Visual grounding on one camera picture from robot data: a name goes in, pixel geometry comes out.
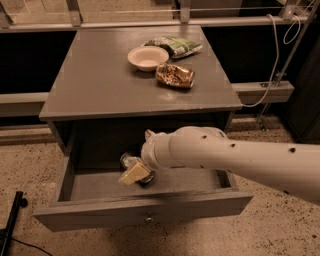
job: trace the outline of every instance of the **small bowl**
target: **small bowl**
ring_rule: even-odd
[[[144,72],[156,70],[160,63],[168,59],[168,52],[157,46],[140,46],[128,54],[128,61]]]

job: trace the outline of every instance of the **speckled floor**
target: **speckled floor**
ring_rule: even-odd
[[[266,118],[266,125],[268,131],[262,132],[252,118],[235,119],[228,136],[292,141],[276,117]],[[29,205],[20,210],[13,236],[52,255],[319,255],[320,207],[240,177],[240,191],[250,191],[254,198],[239,216],[52,233],[32,217],[34,209],[51,200],[62,166],[57,144],[48,136],[43,139],[46,143],[0,146],[0,227],[15,191],[24,191]],[[12,242],[9,255],[45,254]]]

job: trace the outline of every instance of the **chip bag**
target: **chip bag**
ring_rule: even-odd
[[[189,56],[202,48],[199,43],[174,36],[156,37],[145,43],[144,46],[159,46],[165,49],[173,59]]]

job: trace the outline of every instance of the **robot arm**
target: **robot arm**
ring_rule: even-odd
[[[151,170],[228,170],[320,205],[319,145],[236,141],[208,127],[184,127],[170,134],[149,132],[146,137],[141,158]]]

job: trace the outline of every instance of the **white cable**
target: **white cable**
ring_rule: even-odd
[[[300,29],[301,29],[301,21],[300,21],[299,17],[297,15],[294,15],[293,17],[295,17],[296,20],[291,24],[290,28],[287,30],[286,34],[284,35],[284,37],[283,37],[283,43],[284,44],[290,44],[294,39],[296,39],[296,37],[298,36],[298,34],[300,32]],[[292,37],[292,39],[289,42],[287,42],[286,39],[287,39],[288,33],[292,29],[292,27],[297,23],[297,21],[298,21],[298,24],[299,24],[297,33],[294,35],[294,37]]]
[[[275,44],[276,44],[277,57],[276,57],[276,61],[275,61],[274,65],[273,65],[273,69],[272,69],[272,72],[271,72],[271,75],[270,75],[270,78],[269,78],[269,82],[268,82],[268,87],[267,87],[265,93],[263,94],[262,98],[258,102],[253,104],[253,105],[242,104],[243,107],[247,107],[247,108],[256,107],[265,99],[265,97],[267,96],[267,94],[269,92],[269,89],[270,89],[270,87],[272,85],[272,78],[273,78],[273,75],[274,75],[274,72],[276,70],[276,67],[277,67],[277,64],[278,64],[278,60],[279,60],[279,55],[280,54],[279,54],[279,45],[278,45],[278,35],[277,35],[276,22],[274,21],[274,18],[273,18],[273,16],[271,14],[268,14],[267,17],[271,19],[272,24],[273,24],[273,32],[274,32],[274,39],[275,39]]]

